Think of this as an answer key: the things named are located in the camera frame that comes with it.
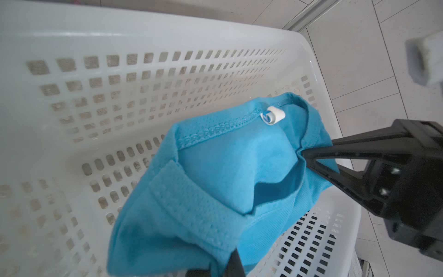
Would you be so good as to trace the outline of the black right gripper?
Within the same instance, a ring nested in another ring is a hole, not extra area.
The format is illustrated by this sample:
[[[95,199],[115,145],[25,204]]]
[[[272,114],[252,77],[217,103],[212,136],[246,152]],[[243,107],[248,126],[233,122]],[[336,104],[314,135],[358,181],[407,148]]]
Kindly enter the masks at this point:
[[[307,167],[383,218],[389,238],[443,259],[443,128],[430,121],[343,137],[302,151]],[[333,159],[366,160],[356,172]],[[381,207],[381,201],[387,203]]]

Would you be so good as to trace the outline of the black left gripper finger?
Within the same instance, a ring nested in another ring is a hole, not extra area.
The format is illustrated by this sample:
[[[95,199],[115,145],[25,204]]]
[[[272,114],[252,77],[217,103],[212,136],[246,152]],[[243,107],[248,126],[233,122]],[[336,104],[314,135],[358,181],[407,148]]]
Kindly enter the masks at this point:
[[[246,277],[237,249],[232,252],[223,277]]]

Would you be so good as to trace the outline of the teal t-shirt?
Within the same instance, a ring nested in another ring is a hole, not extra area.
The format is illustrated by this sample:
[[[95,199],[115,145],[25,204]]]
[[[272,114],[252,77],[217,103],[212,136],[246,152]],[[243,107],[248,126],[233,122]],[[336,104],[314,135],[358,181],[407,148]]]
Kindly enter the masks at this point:
[[[330,183],[302,151],[329,147],[319,112],[285,93],[174,124],[113,227],[107,272],[251,270]]]

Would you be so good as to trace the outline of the white plastic laundry basket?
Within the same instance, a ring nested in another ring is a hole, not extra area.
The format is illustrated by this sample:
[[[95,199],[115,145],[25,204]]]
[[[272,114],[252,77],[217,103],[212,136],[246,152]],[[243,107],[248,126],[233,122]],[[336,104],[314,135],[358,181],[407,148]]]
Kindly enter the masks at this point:
[[[1,2],[1,275],[105,277],[113,224],[175,122],[292,92],[341,131],[300,34]]]

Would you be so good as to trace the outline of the aluminium corner profile right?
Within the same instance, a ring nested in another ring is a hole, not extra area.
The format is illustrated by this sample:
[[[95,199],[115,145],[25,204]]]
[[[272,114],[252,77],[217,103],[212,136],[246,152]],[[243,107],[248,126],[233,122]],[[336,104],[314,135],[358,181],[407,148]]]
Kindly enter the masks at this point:
[[[340,2],[341,0],[314,0],[304,8],[303,11],[291,19],[282,29],[301,32]]]

